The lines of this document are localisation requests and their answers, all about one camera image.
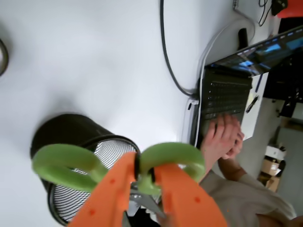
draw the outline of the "power cord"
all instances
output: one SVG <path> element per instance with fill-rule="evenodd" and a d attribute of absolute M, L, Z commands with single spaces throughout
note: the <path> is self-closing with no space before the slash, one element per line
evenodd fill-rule
<path fill-rule="evenodd" d="M 268 0 L 264 0 L 264 4 L 261 5 L 261 0 L 259 0 L 259 6 L 260 6 L 260 7 L 263 7 L 263 13 L 262 13 L 262 16 L 261 16 L 260 21 L 259 21 L 259 26 L 260 26 L 260 27 L 262 27 L 262 26 L 264 25 L 264 23 L 265 23 L 265 21 L 266 21 L 266 19 L 267 19 L 267 16 L 268 16 L 268 14 L 269 14 L 269 12 L 270 12 L 270 10 L 271 10 L 271 7 L 272 7 L 272 6 L 270 6 L 270 8 L 269 8 L 269 10 L 267 11 L 267 14 L 266 14 L 266 16 L 265 16 L 265 19 L 264 19 L 263 22 L 261 23 L 261 21 L 262 21 L 262 19 L 263 19 L 263 17 L 264 17 L 264 14 L 265 14 L 265 9 L 266 9 L 267 2 L 268 2 Z"/>
<path fill-rule="evenodd" d="M 193 93 L 188 93 L 187 91 L 184 90 L 178 83 L 172 69 L 169 63 L 169 57 L 167 55 L 167 50 L 166 50 L 166 44 L 165 44 L 165 34 L 164 34 L 164 0 L 160 0 L 160 26 L 161 26 L 161 38 L 162 38 L 162 48 L 163 48 L 163 53 L 164 53 L 164 58 L 165 62 L 167 65 L 167 68 L 169 69 L 169 73 L 171 75 L 171 78 L 173 79 L 175 85 L 177 88 L 186 96 L 192 97 L 194 99 L 197 99 L 197 94 Z"/>

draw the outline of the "black laptop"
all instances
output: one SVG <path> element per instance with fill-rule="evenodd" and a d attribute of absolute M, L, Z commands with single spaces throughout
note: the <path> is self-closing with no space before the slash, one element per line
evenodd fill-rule
<path fill-rule="evenodd" d="M 279 67 L 293 54 L 302 51 L 303 26 L 207 65 L 202 75 L 200 121 L 198 122 L 197 117 L 199 108 L 196 106 L 190 143 L 200 146 L 210 120 L 218 114 L 236 115 L 241 122 L 252 88 L 252 77 Z"/>

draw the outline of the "human hand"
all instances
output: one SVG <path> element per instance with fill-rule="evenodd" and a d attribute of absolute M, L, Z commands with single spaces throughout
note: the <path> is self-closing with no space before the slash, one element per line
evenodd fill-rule
<path fill-rule="evenodd" d="M 237 121 L 237 125 L 239 128 L 241 128 L 239 121 Z M 236 158 L 236 156 L 241 152 L 243 146 L 243 139 L 244 139 L 244 134 L 240 131 L 237 135 L 235 145 L 230 151 L 227 152 L 225 156 L 222 157 L 222 159 Z"/>
<path fill-rule="evenodd" d="M 230 158 L 240 150 L 241 141 L 238 142 L 241 132 L 240 123 L 237 118 L 224 115 L 218 116 L 217 128 L 215 122 L 211 121 L 208 132 L 202 142 L 201 151 L 205 157 L 206 171 L 208 172 L 219 158 Z"/>

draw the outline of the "cardboard box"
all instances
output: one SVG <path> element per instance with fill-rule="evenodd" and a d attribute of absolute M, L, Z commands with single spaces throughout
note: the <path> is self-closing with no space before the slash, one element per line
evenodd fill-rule
<path fill-rule="evenodd" d="M 279 182 L 280 182 L 280 178 L 279 177 L 276 177 L 276 176 L 273 176 L 271 177 L 267 183 L 266 183 L 266 187 L 273 191 L 273 192 L 276 192 L 277 189 L 278 189 L 278 186 L 279 186 Z"/>
<path fill-rule="evenodd" d="M 261 171 L 263 173 L 275 176 L 278 174 L 279 163 L 264 159 Z"/>

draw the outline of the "black mesh trash can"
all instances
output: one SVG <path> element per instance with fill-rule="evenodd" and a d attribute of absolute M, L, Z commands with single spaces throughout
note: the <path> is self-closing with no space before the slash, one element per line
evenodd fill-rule
<path fill-rule="evenodd" d="M 72 144 L 86 148 L 100 159 L 106 168 L 127 152 L 139 153 L 138 147 L 128 138 L 117 136 L 104 129 L 90 118 L 79 114 L 62 114 L 39 127 L 34 135 L 30 156 L 49 144 Z M 89 193 L 80 192 L 42 180 L 48 193 L 48 206 L 52 216 L 62 225 L 67 225 L 81 208 Z"/>

